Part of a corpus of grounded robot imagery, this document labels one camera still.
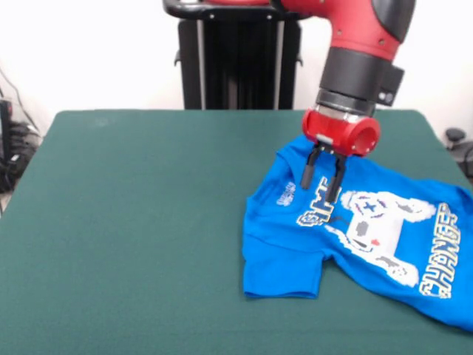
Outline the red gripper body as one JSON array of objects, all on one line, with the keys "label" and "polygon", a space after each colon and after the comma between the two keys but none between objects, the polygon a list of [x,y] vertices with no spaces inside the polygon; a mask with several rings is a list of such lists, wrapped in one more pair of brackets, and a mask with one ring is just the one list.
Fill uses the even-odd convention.
[{"label": "red gripper body", "polygon": [[316,106],[304,113],[302,132],[309,141],[329,146],[338,154],[364,157],[378,144],[381,127],[370,116]]}]

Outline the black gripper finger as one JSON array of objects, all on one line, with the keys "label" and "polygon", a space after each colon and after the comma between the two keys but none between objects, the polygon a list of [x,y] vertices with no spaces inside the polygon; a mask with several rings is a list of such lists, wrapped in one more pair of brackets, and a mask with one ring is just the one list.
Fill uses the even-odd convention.
[{"label": "black gripper finger", "polygon": [[334,157],[336,158],[336,170],[328,188],[328,203],[336,201],[346,171],[347,156],[335,152]]},{"label": "black gripper finger", "polygon": [[306,165],[304,167],[303,174],[302,174],[301,187],[303,189],[309,189],[310,188],[310,184],[311,184],[311,181],[313,179],[313,174],[314,174],[314,170],[315,170],[315,163],[316,163],[317,159],[319,158],[320,154],[321,154],[321,144],[316,143],[313,146],[312,151],[310,152],[310,154],[307,157],[307,162],[306,162]]}]

